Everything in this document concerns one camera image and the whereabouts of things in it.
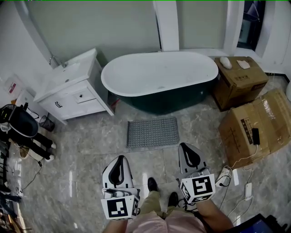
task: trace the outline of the laptop screen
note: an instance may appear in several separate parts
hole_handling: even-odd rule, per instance
[[[241,233],[273,233],[273,231],[262,220],[259,220]]]

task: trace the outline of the gray bath mat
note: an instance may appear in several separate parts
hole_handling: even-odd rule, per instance
[[[176,117],[128,122],[127,147],[159,147],[179,142]]]

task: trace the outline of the bathtub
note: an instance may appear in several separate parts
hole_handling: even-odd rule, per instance
[[[218,74],[215,62],[194,52],[155,52],[115,58],[103,85],[129,105],[157,115],[201,102]]]

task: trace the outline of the drawer handle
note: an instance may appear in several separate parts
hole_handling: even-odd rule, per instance
[[[62,107],[62,105],[60,105],[60,104],[58,103],[58,101],[55,102],[55,105],[56,105],[58,108]]]

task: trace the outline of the power strip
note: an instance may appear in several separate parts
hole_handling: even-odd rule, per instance
[[[224,167],[217,178],[215,185],[217,187],[222,187],[221,184],[224,184],[225,180],[229,179],[228,177],[231,177],[230,170]]]

